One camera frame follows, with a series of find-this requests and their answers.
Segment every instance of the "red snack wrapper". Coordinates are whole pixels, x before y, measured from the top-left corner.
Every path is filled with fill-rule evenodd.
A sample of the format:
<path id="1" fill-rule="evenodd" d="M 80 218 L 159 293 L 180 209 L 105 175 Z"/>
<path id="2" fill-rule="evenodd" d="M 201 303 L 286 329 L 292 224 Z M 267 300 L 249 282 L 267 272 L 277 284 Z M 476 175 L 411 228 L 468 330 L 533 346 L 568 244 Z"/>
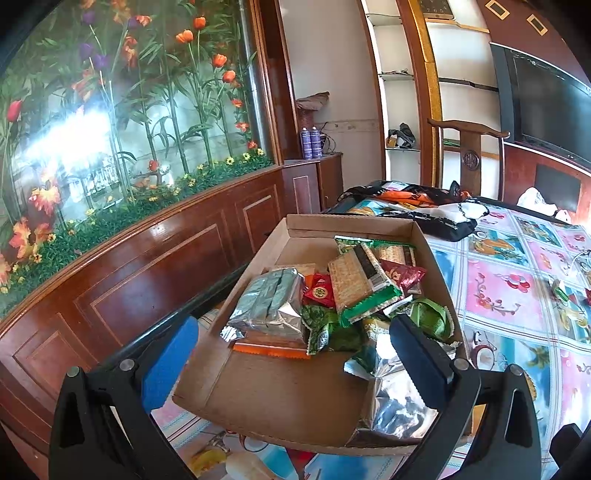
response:
<path id="1" fill-rule="evenodd" d="M 388 278 L 396 283 L 405 295 L 422 295 L 420 281 L 427 273 L 421 267 L 412 267 L 389 260 L 379 260 L 379 264 L 386 272 Z"/>
<path id="2" fill-rule="evenodd" d="M 316 303 L 334 309 L 336 307 L 335 295 L 332 291 L 330 275 L 316 273 L 312 281 L 312 287 L 304 293 L 304 297 L 314 300 Z"/>

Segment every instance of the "black screen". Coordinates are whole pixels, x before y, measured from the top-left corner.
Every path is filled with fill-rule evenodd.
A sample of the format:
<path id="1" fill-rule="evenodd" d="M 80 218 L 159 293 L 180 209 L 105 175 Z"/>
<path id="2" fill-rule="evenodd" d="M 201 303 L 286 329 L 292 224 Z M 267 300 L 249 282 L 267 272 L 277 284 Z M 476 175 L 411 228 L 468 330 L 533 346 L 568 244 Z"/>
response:
<path id="1" fill-rule="evenodd" d="M 590 90 L 542 62 L 520 56 L 513 61 L 523 140 L 548 148 L 555 145 L 591 161 Z"/>

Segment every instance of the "wooden wall panel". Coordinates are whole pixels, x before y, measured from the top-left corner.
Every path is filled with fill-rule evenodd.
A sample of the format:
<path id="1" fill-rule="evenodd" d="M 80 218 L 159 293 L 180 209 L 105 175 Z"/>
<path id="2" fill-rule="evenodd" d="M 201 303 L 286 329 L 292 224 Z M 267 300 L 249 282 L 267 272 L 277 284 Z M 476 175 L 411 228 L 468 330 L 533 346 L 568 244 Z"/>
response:
<path id="1" fill-rule="evenodd" d="M 284 216 L 281 167 L 180 202 L 80 257 L 0 325 L 0 420 L 48 452 L 72 365 L 90 370 L 248 262 Z"/>

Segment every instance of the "open cardboard tray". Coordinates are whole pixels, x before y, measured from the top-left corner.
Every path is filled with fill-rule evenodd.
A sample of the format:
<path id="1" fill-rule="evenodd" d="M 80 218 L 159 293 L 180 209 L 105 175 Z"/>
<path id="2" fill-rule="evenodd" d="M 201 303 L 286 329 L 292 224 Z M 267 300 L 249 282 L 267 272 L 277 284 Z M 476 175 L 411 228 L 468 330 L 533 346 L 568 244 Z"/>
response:
<path id="1" fill-rule="evenodd" d="M 233 432 L 307 452 L 410 454 L 415 446 L 401 442 L 385 447 L 345 447 L 369 387 L 368 382 L 343 371 L 351 353 L 322 352 L 310 360 L 250 355 L 233 351 L 219 336 L 249 282 L 273 265 L 315 262 L 327 271 L 328 262 L 338 256 L 335 235 L 414 245 L 417 265 L 427 269 L 421 281 L 425 296 L 449 308 L 455 323 L 454 340 L 463 342 L 446 283 L 415 222 L 288 215 L 242 274 L 209 331 L 200 335 L 173 395 L 177 405 Z M 456 355 L 466 358 L 464 343 Z"/>

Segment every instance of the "glass panel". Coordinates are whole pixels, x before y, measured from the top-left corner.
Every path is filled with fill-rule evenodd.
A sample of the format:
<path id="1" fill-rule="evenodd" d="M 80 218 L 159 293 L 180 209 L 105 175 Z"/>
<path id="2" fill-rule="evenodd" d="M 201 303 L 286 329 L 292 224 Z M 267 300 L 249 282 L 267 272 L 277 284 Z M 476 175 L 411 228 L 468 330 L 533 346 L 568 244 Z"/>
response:
<path id="1" fill-rule="evenodd" d="M 0 316 L 153 213 L 272 164 L 242 0 L 66 0 L 0 82 Z"/>

